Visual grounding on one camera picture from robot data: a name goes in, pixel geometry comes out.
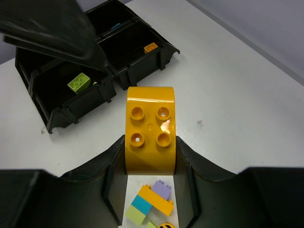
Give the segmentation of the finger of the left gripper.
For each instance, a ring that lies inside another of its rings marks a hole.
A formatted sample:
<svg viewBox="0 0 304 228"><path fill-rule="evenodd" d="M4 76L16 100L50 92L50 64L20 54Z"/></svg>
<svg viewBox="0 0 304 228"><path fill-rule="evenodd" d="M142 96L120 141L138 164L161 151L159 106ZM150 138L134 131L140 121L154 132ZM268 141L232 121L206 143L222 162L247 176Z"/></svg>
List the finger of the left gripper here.
<svg viewBox="0 0 304 228"><path fill-rule="evenodd" d="M0 31L6 43L104 70L106 55L75 0L2 0Z"/></svg>

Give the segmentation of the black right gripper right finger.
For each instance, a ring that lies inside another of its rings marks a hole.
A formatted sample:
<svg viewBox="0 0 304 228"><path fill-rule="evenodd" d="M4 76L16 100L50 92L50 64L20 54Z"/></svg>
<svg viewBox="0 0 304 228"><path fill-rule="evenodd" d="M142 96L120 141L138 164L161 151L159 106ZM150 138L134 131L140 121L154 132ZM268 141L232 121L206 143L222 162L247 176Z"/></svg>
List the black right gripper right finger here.
<svg viewBox="0 0 304 228"><path fill-rule="evenodd" d="M174 188L181 228L301 228L304 170L227 171L176 139Z"/></svg>

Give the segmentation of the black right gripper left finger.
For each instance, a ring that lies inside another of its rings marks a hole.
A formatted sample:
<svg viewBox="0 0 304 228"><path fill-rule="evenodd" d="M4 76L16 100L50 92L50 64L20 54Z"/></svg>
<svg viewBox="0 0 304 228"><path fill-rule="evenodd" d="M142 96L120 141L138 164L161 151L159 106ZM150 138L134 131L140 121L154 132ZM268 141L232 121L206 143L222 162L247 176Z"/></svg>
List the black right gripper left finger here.
<svg viewBox="0 0 304 228"><path fill-rule="evenodd" d="M124 137L60 177L45 170L0 171L3 228L116 228L126 194Z"/></svg>

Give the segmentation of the pale green brick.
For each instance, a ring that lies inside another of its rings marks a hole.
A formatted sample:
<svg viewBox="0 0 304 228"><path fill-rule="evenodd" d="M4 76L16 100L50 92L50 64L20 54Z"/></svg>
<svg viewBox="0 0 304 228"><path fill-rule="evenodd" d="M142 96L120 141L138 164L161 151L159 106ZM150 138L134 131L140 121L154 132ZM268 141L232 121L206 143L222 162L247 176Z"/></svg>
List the pale green brick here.
<svg viewBox="0 0 304 228"><path fill-rule="evenodd" d="M144 215L142 212L140 212L136 207L133 205L130 205L125 213L126 217L132 221L134 224L140 226L144 219L146 218L146 215Z"/></svg>

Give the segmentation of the green two-stud lego brick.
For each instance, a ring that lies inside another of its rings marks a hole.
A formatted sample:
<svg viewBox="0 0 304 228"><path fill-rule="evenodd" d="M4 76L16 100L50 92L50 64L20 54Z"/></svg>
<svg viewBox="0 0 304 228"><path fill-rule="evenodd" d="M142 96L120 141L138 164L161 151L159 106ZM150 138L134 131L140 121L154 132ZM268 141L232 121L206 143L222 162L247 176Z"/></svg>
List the green two-stud lego brick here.
<svg viewBox="0 0 304 228"><path fill-rule="evenodd" d="M70 81L67 86L75 93L86 90L91 84L91 78L84 73L80 73L72 81Z"/></svg>

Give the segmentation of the long orange lego brick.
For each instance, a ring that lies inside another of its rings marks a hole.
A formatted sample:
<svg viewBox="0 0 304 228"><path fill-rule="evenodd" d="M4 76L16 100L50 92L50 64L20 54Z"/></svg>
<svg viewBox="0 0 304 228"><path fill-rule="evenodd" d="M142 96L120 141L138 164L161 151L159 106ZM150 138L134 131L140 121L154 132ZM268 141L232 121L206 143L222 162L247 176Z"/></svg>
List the long orange lego brick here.
<svg viewBox="0 0 304 228"><path fill-rule="evenodd" d="M174 202L172 200L162 198L152 191L149 185L142 186L138 195L166 216L170 216L174 209Z"/></svg>

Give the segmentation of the purple lego brick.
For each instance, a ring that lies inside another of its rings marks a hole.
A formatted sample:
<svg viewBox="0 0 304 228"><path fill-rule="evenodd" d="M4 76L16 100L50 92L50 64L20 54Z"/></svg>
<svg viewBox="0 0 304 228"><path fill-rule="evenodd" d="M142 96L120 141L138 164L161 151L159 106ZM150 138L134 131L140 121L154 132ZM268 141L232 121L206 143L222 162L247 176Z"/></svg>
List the purple lego brick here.
<svg viewBox="0 0 304 228"><path fill-rule="evenodd" d="M165 184L162 180L157 180L151 187L151 190L162 198L164 198L165 200L169 200L172 193L171 186Z"/></svg>

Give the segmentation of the orange small lego brick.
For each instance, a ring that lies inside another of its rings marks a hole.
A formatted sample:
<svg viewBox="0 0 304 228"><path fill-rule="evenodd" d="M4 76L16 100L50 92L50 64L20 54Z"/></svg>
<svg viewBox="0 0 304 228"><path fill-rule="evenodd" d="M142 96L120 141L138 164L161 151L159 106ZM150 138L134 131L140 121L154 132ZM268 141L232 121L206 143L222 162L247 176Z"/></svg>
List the orange small lego brick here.
<svg viewBox="0 0 304 228"><path fill-rule="evenodd" d="M156 48L158 48L158 45L156 45L154 42L150 43L144 47L144 53L147 54L147 53L155 50Z"/></svg>

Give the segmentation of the orange square lego brick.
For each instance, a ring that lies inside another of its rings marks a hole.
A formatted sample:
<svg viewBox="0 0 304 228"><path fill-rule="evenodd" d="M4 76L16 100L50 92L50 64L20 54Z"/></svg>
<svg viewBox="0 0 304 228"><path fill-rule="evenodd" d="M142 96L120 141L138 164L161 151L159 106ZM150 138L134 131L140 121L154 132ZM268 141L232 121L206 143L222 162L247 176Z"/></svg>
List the orange square lego brick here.
<svg viewBox="0 0 304 228"><path fill-rule="evenodd" d="M129 87L125 167L129 175L172 175L176 165L173 87Z"/></svg>

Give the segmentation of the purple lego with striped top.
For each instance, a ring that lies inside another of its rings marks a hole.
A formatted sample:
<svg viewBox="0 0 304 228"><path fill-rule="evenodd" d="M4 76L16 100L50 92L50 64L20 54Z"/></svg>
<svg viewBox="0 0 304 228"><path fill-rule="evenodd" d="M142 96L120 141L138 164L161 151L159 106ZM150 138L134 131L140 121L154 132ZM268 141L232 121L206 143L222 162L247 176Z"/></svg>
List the purple lego with striped top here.
<svg viewBox="0 0 304 228"><path fill-rule="evenodd" d="M165 222L158 226L158 228L175 228L175 226L171 223Z"/></svg>

